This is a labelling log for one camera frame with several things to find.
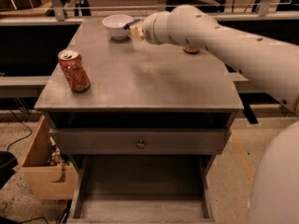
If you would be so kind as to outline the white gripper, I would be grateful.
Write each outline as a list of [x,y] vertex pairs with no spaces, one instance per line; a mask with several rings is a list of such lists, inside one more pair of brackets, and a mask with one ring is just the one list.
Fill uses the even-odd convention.
[[148,43],[154,45],[169,44],[167,20],[170,13],[167,11],[156,12],[144,19],[142,26],[140,24],[132,25],[130,32],[133,38],[138,40],[145,39]]

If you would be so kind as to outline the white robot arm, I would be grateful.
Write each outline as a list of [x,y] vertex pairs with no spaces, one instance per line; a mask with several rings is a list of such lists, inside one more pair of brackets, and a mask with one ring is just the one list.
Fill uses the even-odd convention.
[[[299,48],[222,26],[197,7],[156,12],[126,26],[150,44],[207,49],[287,109],[299,108]],[[256,172],[247,224],[299,224],[299,122],[268,146]]]

